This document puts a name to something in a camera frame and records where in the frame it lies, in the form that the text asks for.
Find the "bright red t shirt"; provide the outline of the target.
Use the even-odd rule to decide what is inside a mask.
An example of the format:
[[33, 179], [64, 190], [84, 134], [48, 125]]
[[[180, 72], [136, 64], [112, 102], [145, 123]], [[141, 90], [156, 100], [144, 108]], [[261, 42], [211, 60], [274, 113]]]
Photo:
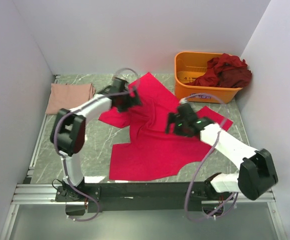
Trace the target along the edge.
[[122, 113], [112, 108], [99, 117], [108, 125], [129, 127], [130, 142], [112, 146], [109, 179], [152, 181], [175, 176], [185, 165], [202, 161], [210, 145], [165, 133], [168, 114], [176, 111], [178, 99], [151, 73], [141, 77], [137, 92], [141, 106]]

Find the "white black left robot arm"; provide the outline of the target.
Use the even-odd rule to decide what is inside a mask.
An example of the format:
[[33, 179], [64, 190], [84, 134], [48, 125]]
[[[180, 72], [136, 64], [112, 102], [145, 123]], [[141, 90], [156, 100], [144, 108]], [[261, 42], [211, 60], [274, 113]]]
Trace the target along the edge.
[[60, 156], [63, 169], [63, 184], [68, 188], [67, 195], [73, 201], [81, 200], [85, 195], [85, 177], [81, 168], [79, 152], [85, 143], [86, 126], [89, 121], [116, 108], [119, 113], [141, 106], [137, 92], [141, 80], [131, 85], [119, 77], [87, 102], [72, 109], [62, 108], [56, 115], [50, 141]]

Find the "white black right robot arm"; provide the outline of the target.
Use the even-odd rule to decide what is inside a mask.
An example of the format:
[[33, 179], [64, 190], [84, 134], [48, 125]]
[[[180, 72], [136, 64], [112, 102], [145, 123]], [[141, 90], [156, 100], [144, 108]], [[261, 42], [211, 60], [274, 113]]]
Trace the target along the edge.
[[215, 200], [222, 193], [237, 192], [254, 201], [279, 182], [268, 150], [246, 145], [210, 118], [197, 116], [190, 103], [180, 104], [176, 112], [168, 114], [166, 133], [169, 133], [171, 124], [175, 135], [199, 138], [222, 153], [238, 169], [238, 173], [216, 173], [209, 177], [204, 187], [207, 198]]

